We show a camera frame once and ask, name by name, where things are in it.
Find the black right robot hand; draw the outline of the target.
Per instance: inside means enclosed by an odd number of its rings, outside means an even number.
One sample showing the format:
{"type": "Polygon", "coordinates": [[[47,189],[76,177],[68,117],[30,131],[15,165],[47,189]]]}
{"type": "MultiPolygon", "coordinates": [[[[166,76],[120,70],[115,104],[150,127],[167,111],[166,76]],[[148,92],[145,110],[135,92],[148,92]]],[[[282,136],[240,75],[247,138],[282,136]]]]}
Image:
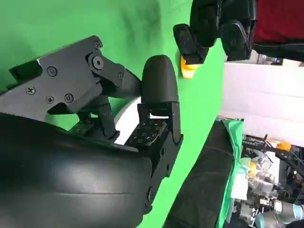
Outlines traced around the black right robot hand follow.
{"type": "Polygon", "coordinates": [[[10,70],[0,95],[3,228],[134,228],[183,141],[170,58],[138,78],[97,36],[10,70]]]}

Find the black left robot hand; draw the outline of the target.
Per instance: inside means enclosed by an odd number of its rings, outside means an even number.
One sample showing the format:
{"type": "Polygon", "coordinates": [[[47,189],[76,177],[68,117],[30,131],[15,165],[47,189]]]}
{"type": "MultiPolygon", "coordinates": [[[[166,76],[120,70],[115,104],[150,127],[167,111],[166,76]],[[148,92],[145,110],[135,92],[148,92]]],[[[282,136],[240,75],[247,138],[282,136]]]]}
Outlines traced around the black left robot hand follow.
{"type": "Polygon", "coordinates": [[[194,0],[190,23],[175,25],[173,34],[187,65],[203,64],[217,39],[228,61],[248,60],[256,21],[255,0],[194,0]]]}

